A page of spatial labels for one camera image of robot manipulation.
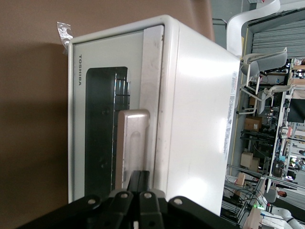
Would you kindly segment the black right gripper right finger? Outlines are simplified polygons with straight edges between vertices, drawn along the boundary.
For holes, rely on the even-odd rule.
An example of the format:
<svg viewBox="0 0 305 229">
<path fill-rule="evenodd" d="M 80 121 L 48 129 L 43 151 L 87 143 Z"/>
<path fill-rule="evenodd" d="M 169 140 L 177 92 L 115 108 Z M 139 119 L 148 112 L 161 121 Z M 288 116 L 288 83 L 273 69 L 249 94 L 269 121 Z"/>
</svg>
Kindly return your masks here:
<svg viewBox="0 0 305 229">
<path fill-rule="evenodd" d="M 166 200 L 149 188 L 149 171 L 138 171 L 139 223 L 141 229 L 235 229 L 237 226 L 192 200 L 175 196 Z"/>
</svg>

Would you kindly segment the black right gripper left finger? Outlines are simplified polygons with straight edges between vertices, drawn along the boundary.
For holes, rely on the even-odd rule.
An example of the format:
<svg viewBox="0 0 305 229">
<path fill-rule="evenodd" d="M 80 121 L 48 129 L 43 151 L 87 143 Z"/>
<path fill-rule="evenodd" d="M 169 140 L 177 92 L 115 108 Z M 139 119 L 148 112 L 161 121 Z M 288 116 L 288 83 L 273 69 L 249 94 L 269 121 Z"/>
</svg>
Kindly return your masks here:
<svg viewBox="0 0 305 229">
<path fill-rule="evenodd" d="M 139 190 L 141 171 L 132 172 L 127 189 L 116 189 L 107 199 L 88 195 L 30 221 L 20 229 L 118 229 Z"/>
</svg>

